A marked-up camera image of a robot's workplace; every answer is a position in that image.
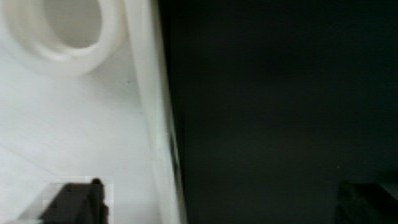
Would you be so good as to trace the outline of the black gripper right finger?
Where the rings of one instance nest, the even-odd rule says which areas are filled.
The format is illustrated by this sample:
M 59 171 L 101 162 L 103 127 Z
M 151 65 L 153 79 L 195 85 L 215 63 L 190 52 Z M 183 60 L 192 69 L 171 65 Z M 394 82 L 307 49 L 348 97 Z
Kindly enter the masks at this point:
M 334 224 L 398 224 L 398 183 L 339 184 Z

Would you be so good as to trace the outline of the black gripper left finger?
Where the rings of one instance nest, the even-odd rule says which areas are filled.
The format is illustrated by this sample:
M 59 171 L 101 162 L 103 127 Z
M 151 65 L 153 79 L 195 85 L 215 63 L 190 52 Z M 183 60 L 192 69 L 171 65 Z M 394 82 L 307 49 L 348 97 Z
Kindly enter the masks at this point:
M 39 219 L 43 224 L 108 224 L 105 185 L 98 178 L 62 186 Z

